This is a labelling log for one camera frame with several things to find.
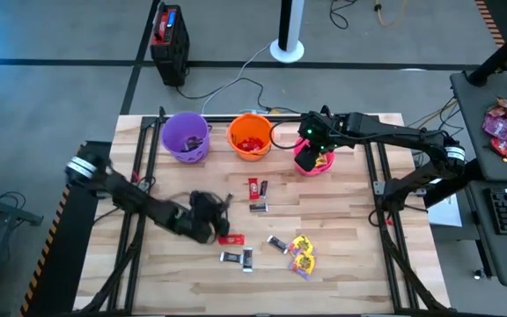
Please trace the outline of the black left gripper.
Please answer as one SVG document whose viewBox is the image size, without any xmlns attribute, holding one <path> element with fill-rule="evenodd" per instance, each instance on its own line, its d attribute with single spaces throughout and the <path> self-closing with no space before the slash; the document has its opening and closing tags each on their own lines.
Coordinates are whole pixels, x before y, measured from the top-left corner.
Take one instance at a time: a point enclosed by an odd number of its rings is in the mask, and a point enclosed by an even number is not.
<svg viewBox="0 0 507 317">
<path fill-rule="evenodd" d="M 183 192 L 170 197 L 176 208 L 172 232 L 197 242 L 213 244 L 230 231 L 227 199 L 208 191 Z"/>
</svg>

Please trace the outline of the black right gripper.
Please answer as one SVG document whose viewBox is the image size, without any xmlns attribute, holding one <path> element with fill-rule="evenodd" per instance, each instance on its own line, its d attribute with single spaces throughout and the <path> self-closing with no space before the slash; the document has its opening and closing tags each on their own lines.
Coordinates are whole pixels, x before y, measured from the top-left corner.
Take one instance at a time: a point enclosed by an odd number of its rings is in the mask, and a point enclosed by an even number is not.
<svg viewBox="0 0 507 317">
<path fill-rule="evenodd" d="M 349 140 L 333 128 L 330 118 L 314 111 L 301 114 L 298 134 L 311 145 L 298 147 L 295 156 L 296 164 L 305 172 L 310 172 L 316 167 L 320 150 L 334 150 L 349 145 Z"/>
</svg>

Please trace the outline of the purple candy bag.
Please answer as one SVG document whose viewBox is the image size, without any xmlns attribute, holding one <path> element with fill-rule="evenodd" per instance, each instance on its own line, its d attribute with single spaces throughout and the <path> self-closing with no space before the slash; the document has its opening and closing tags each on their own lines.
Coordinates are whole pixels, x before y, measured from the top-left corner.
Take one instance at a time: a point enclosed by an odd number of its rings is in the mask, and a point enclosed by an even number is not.
<svg viewBox="0 0 507 317">
<path fill-rule="evenodd" d="M 489 135 L 499 139 L 507 139 L 507 118 L 487 114 L 482 129 Z"/>
</svg>

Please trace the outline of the black white floor stand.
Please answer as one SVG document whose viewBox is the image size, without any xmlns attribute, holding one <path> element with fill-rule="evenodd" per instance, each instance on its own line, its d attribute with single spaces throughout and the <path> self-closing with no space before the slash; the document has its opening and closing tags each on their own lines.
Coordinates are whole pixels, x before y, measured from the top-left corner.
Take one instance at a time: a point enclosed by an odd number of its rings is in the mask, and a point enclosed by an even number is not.
<svg viewBox="0 0 507 317">
<path fill-rule="evenodd" d="M 295 63 L 305 47 L 299 39 L 305 0 L 282 0 L 278 37 L 269 46 L 270 54 L 280 63 Z"/>
</svg>

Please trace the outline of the black diagonal desk leg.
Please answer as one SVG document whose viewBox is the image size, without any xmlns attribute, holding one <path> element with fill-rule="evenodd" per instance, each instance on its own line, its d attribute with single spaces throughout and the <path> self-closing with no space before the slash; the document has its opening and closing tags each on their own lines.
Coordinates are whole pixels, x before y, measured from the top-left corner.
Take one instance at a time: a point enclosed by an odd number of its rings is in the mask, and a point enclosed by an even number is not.
<svg viewBox="0 0 507 317">
<path fill-rule="evenodd" d="M 465 164 L 464 173 L 451 180 L 441 180 L 433 185 L 429 185 L 424 196 L 424 205 L 429 208 L 440 203 L 446 197 L 451 196 L 461 189 L 465 188 L 471 181 L 483 181 L 478 160 L 475 158 Z"/>
</svg>

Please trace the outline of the dark grey side desk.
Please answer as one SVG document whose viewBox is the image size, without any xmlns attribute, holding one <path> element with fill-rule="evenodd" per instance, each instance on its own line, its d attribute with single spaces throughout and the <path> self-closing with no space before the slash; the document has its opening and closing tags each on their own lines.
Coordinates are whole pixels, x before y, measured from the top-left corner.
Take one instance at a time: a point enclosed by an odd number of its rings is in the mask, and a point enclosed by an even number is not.
<svg viewBox="0 0 507 317">
<path fill-rule="evenodd" d="M 507 195 L 507 163 L 490 146 L 491 136 L 482 129 L 486 111 L 496 99 L 507 99 L 507 73 L 490 76 L 482 86 L 471 85 L 464 73 L 450 76 L 467 133 L 474 151 L 473 167 L 478 175 L 465 187 L 480 234 L 480 244 L 488 258 L 492 275 L 507 286 L 507 234 L 497 232 L 491 194 Z"/>
</svg>

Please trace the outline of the red black tool case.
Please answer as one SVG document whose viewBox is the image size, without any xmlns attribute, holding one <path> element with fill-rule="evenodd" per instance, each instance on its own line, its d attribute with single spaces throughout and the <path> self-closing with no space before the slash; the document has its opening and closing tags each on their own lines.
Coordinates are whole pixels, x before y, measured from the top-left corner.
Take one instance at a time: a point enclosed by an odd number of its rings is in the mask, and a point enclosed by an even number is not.
<svg viewBox="0 0 507 317">
<path fill-rule="evenodd" d="M 189 49 L 190 39 L 180 6 L 160 2 L 151 30 L 150 53 L 164 85 L 185 84 Z"/>
</svg>

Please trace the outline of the black desk post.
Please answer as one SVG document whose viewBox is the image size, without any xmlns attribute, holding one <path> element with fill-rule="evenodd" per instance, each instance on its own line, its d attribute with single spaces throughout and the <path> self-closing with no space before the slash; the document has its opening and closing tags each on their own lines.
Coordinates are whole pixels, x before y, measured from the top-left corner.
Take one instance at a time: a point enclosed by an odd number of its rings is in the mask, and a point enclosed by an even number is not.
<svg viewBox="0 0 507 317">
<path fill-rule="evenodd" d="M 507 62 L 507 41 L 475 71 L 467 75 L 467 81 L 474 86 L 485 85 L 488 77 Z"/>
</svg>

